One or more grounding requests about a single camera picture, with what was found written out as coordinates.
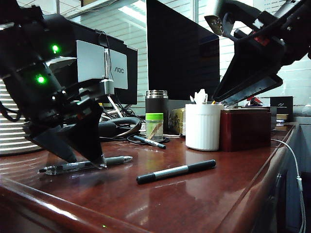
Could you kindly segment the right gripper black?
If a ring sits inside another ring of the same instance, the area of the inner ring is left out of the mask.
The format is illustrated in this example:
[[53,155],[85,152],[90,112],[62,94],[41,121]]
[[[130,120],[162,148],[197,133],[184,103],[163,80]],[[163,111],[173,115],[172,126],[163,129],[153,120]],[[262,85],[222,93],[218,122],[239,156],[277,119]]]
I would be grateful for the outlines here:
[[226,107],[281,86],[283,80],[277,76],[278,71],[295,61],[295,49],[281,41],[288,41],[282,29],[284,19],[266,11],[242,11],[233,18],[252,32],[234,32],[234,57],[213,94],[213,99]]

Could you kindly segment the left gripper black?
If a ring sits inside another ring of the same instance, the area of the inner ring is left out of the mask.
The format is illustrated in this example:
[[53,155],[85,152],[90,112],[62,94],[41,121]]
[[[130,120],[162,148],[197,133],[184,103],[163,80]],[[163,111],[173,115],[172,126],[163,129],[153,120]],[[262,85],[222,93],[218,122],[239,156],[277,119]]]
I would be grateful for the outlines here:
[[[51,94],[47,103],[28,108],[25,138],[68,163],[77,162],[72,147],[96,168],[106,167],[99,139],[102,108],[94,98],[93,86],[95,83],[76,83]],[[58,134],[63,134],[66,143]]]

